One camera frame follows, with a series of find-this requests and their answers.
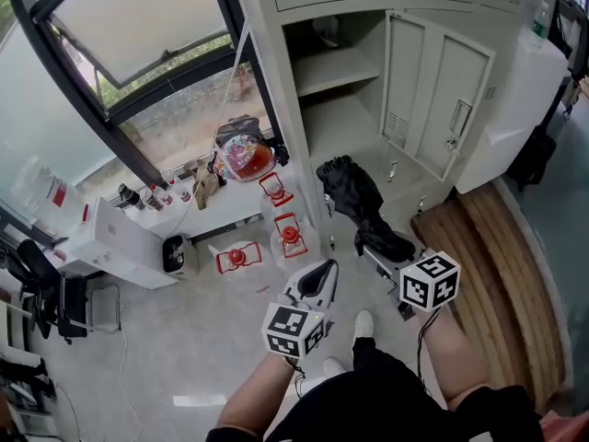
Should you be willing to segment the black bag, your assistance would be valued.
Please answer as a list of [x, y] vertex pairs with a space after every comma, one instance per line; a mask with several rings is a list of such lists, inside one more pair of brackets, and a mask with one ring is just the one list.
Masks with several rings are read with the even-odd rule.
[[519, 192], [523, 192], [528, 185], [538, 185], [542, 181], [556, 146], [555, 140], [548, 135], [546, 126], [535, 127], [507, 169], [508, 177], [515, 182]]

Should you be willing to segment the black umbrella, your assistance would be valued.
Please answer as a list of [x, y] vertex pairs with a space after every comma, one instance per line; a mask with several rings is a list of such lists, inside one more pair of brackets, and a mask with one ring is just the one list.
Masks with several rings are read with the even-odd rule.
[[321, 164], [317, 176], [324, 193], [334, 202], [335, 211], [349, 217], [357, 227], [354, 247], [359, 256], [368, 246], [391, 262], [414, 258], [416, 247], [380, 215], [384, 200], [375, 182], [350, 156], [335, 157]]

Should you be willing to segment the dark backpack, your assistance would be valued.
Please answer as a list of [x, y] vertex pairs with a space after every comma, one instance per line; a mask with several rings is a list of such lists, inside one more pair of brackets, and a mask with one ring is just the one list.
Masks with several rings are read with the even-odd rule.
[[217, 145], [222, 146], [238, 135], [249, 135], [261, 140], [263, 134], [260, 130], [260, 119], [248, 114], [232, 118], [218, 128], [214, 140]]

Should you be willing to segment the dark drink cup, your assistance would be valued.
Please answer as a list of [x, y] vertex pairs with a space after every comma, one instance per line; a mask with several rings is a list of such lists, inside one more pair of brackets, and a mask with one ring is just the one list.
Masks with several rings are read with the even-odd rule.
[[157, 199], [153, 191], [149, 188], [142, 188], [139, 192], [141, 202], [152, 211], [162, 211], [164, 205]]

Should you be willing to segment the person's right white shoe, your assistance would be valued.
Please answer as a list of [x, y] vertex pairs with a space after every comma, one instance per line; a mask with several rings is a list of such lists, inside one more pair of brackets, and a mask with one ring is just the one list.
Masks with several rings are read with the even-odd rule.
[[375, 322], [373, 314], [369, 310], [361, 310], [355, 318], [353, 340], [373, 338], [374, 330]]

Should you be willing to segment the black flask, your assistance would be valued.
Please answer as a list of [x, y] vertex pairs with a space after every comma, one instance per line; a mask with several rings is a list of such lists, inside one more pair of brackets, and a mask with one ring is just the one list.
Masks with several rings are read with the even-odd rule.
[[130, 204], [138, 210], [144, 209], [144, 203], [142, 202], [139, 194], [130, 189], [125, 183], [121, 183], [118, 188], [118, 194], [123, 202]]

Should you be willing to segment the clear water jug red cap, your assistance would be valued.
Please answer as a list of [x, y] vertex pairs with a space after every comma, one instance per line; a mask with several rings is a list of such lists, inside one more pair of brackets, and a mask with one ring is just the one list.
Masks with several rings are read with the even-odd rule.
[[295, 211], [295, 194], [276, 172], [261, 177], [259, 186], [262, 190], [260, 210], [265, 220], [272, 221], [277, 216]]
[[216, 274], [231, 285], [263, 294], [280, 293], [286, 284], [284, 271], [257, 241], [240, 240], [222, 250], [209, 245], [208, 250]]
[[279, 268], [293, 273], [321, 259], [318, 233], [306, 215], [279, 215], [273, 224], [271, 254]]

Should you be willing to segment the grey metal locker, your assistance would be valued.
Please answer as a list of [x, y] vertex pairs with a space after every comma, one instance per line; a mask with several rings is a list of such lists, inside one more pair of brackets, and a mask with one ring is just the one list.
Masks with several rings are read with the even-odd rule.
[[[352, 243], [317, 168], [348, 155], [376, 182], [383, 216], [441, 203], [491, 119], [529, 0], [239, 0], [294, 172], [327, 247]], [[335, 16], [329, 48], [312, 20]]]

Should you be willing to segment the white cardboard box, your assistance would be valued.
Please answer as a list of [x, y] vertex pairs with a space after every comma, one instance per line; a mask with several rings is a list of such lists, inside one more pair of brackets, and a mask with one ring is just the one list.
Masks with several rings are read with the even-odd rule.
[[68, 247], [78, 260], [145, 289], [177, 282], [164, 272], [163, 239], [101, 197], [89, 207], [88, 220]]

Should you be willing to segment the person's black clothing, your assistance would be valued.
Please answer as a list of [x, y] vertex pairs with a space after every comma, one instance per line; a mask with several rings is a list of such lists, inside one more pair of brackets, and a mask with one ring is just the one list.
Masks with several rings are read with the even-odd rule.
[[303, 396], [262, 439], [213, 428], [206, 442], [544, 442], [534, 405], [520, 386], [480, 388], [442, 408], [420, 379], [373, 338], [353, 345], [353, 369]]

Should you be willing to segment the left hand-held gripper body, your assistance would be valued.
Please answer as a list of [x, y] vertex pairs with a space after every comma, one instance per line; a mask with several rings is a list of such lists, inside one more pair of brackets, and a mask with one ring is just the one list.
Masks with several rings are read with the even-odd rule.
[[261, 334], [269, 352], [307, 358], [329, 336], [331, 299], [297, 300], [281, 293], [268, 306]]

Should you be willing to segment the clear bottle green label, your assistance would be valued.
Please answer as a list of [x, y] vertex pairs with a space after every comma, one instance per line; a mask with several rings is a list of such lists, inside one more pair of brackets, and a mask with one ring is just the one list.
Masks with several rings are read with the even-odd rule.
[[542, 0], [535, 11], [531, 26], [531, 43], [536, 48], [541, 48], [549, 33], [550, 5]]

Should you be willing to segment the black office chair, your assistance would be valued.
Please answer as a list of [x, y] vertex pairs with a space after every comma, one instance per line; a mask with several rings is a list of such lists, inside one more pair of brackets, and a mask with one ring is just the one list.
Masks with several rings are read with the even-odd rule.
[[87, 280], [82, 276], [66, 277], [60, 273], [31, 239], [22, 241], [16, 250], [0, 242], [0, 268], [20, 283], [20, 295], [29, 295], [27, 310], [32, 325], [47, 339], [56, 329], [67, 343], [86, 338]]

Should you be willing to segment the pink bag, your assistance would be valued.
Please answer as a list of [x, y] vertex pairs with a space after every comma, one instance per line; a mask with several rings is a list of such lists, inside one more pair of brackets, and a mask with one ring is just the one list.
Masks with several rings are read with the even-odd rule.
[[589, 411], [576, 416], [548, 412], [540, 421], [545, 442], [589, 442]]

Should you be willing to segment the white window ledge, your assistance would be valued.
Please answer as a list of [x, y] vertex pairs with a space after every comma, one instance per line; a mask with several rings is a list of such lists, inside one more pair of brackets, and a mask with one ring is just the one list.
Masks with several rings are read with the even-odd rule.
[[141, 227], [152, 231], [160, 238], [175, 234], [193, 238], [258, 215], [262, 196], [259, 181], [229, 180], [206, 200], [203, 210], [198, 209], [194, 198], [189, 202], [183, 202], [175, 192], [170, 192], [172, 204], [165, 204], [161, 211], [150, 210], [147, 207], [138, 210], [133, 206], [124, 207], [122, 211]]

